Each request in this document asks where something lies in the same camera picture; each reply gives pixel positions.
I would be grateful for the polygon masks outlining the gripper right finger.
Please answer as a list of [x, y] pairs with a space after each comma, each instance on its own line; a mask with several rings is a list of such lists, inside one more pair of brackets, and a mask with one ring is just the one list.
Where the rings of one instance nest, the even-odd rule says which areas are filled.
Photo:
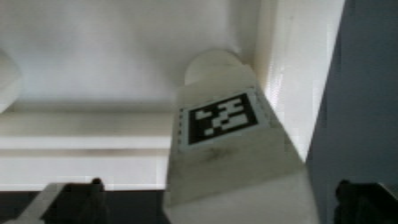
[[334, 224], [398, 224], [398, 198], [378, 183], [343, 180], [336, 200]]

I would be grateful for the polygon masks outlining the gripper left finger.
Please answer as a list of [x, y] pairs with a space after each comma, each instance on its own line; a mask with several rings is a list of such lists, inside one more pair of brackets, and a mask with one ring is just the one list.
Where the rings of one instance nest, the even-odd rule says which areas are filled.
[[10, 224], [170, 224], [163, 192], [108, 191], [99, 178], [50, 183]]

